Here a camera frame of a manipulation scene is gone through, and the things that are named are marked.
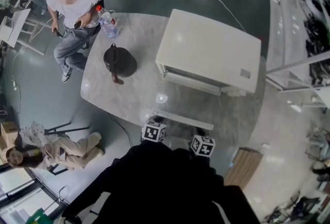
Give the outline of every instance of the cardboard box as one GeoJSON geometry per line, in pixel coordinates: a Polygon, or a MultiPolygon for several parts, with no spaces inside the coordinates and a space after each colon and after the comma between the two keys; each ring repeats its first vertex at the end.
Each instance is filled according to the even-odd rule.
{"type": "Polygon", "coordinates": [[[3,139],[2,137],[0,137],[0,150],[3,151],[7,148],[7,144],[5,142],[5,139],[3,139]]]}
{"type": "Polygon", "coordinates": [[[5,140],[8,148],[14,147],[19,129],[13,122],[1,123],[1,137],[5,140]]]}
{"type": "Polygon", "coordinates": [[[10,148],[5,148],[3,151],[0,152],[0,160],[1,160],[2,164],[7,163],[6,152],[7,152],[9,149],[10,149],[10,148]]]}

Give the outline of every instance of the green object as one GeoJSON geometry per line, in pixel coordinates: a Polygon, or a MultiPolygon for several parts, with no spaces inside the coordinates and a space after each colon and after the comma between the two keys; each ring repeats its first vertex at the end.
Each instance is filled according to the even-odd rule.
{"type": "Polygon", "coordinates": [[[50,218],[43,209],[38,209],[32,216],[30,216],[25,224],[53,224],[50,218]]]}

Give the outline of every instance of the white device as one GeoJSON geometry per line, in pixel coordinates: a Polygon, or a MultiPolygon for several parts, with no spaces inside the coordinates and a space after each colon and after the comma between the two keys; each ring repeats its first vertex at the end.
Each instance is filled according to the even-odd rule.
{"type": "Polygon", "coordinates": [[[164,80],[220,96],[254,93],[261,41],[215,20],[174,9],[156,57],[164,80]]]}
{"type": "Polygon", "coordinates": [[[183,116],[179,116],[173,113],[169,113],[166,111],[161,111],[161,110],[153,110],[152,112],[153,115],[159,116],[159,117],[163,117],[166,119],[170,119],[170,120],[174,120],[175,122],[178,123],[183,123],[183,124],[187,124],[190,126],[195,126],[198,128],[202,128],[208,131],[213,130],[214,125],[213,124],[209,124],[209,123],[204,123],[204,122],[200,122],[199,120],[195,120],[195,119],[189,119],[183,116]]]}

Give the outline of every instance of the shoe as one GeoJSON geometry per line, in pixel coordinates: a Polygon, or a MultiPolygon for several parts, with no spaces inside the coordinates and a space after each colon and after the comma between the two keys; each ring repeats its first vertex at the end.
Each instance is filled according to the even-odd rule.
{"type": "Polygon", "coordinates": [[[86,43],[86,44],[84,44],[84,45],[82,46],[82,50],[87,50],[87,49],[89,49],[89,45],[88,45],[88,43],[86,43]]]}
{"type": "Polygon", "coordinates": [[[102,134],[100,134],[99,132],[92,132],[90,135],[96,136],[99,140],[102,139],[102,134]]]}
{"type": "Polygon", "coordinates": [[[72,68],[69,70],[69,72],[63,72],[62,74],[62,82],[66,83],[69,78],[71,77],[71,73],[72,73],[72,68]]]}
{"type": "Polygon", "coordinates": [[[102,157],[104,155],[104,152],[100,149],[100,152],[98,153],[98,155],[96,157],[102,157]]]}

